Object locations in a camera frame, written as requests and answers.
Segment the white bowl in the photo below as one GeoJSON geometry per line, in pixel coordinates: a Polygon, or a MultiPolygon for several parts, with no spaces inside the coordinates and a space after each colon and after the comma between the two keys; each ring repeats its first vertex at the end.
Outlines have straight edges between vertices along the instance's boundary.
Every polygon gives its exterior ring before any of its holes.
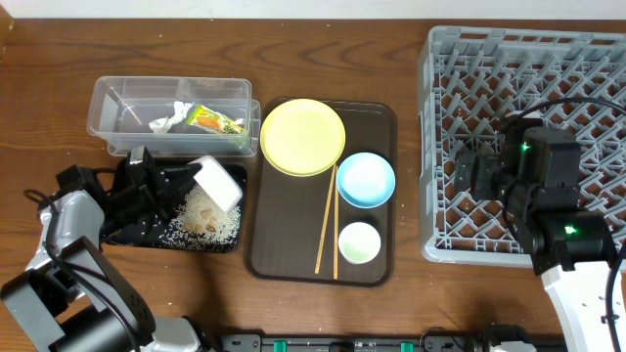
{"type": "Polygon", "coordinates": [[[200,167],[194,179],[222,211],[228,213],[239,203],[243,197],[241,187],[213,156],[202,156],[189,165],[200,167]]]}

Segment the white tissue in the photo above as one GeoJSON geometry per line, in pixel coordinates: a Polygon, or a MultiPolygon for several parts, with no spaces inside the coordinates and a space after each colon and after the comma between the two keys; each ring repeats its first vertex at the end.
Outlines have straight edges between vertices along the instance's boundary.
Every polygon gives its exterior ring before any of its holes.
{"type": "Polygon", "coordinates": [[[184,103],[176,101],[173,103],[174,114],[169,117],[155,119],[149,123],[149,128],[157,134],[167,133],[174,125],[182,122],[187,118],[189,110],[194,103],[184,103]]]}

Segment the green snack wrapper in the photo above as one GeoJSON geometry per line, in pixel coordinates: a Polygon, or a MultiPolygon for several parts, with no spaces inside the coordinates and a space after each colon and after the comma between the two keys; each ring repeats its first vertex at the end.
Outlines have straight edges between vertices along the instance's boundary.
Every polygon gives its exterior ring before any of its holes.
{"type": "Polygon", "coordinates": [[[233,120],[227,115],[203,105],[194,108],[187,118],[186,124],[216,134],[241,134],[244,131],[239,120],[233,120]]]}

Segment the yellow plate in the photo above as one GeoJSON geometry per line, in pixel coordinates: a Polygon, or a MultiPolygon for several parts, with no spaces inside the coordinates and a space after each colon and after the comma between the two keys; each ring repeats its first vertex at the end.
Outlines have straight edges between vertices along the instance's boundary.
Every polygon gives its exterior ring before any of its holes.
{"type": "Polygon", "coordinates": [[[346,130],[338,113],[312,99],[278,104],[261,126],[260,147],[277,170],[295,177],[320,174],[339,159],[346,130]]]}

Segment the light blue bowl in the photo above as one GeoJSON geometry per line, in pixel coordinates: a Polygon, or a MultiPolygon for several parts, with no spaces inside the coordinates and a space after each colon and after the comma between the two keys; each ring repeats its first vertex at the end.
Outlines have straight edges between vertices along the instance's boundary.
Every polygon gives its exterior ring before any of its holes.
{"type": "Polygon", "coordinates": [[[391,164],[374,153],[357,153],[346,158],[337,171],[338,193],[357,208],[375,208],[386,203],[395,191],[391,164]]]}

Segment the white cup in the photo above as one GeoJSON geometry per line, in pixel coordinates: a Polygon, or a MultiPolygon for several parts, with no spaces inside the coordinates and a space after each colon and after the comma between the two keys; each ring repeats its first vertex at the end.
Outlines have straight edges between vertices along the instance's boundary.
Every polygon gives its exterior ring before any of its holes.
{"type": "Polygon", "coordinates": [[[366,264],[380,252],[380,234],[375,227],[365,222],[354,222],[344,227],[338,236],[338,249],[351,264],[366,264]]]}

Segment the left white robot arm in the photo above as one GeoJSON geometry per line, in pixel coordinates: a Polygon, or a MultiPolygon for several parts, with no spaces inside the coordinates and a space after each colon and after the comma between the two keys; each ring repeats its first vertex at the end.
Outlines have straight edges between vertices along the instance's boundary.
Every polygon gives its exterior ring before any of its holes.
{"type": "Polygon", "coordinates": [[[157,318],[104,256],[101,244],[139,220],[162,223],[202,170],[199,162],[158,165],[145,147],[113,170],[73,165],[47,196],[27,189],[42,234],[24,272],[1,288],[1,301],[39,351],[215,351],[188,317],[157,318]]]}

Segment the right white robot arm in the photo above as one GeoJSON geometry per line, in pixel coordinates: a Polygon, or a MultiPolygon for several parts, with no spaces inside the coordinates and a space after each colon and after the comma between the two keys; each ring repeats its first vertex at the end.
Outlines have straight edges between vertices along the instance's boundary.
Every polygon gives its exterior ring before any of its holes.
{"type": "Polygon", "coordinates": [[[508,134],[501,153],[463,152],[454,188],[502,205],[506,228],[530,256],[570,351],[622,351],[625,259],[604,216],[580,207],[581,147],[562,129],[508,134]]]}

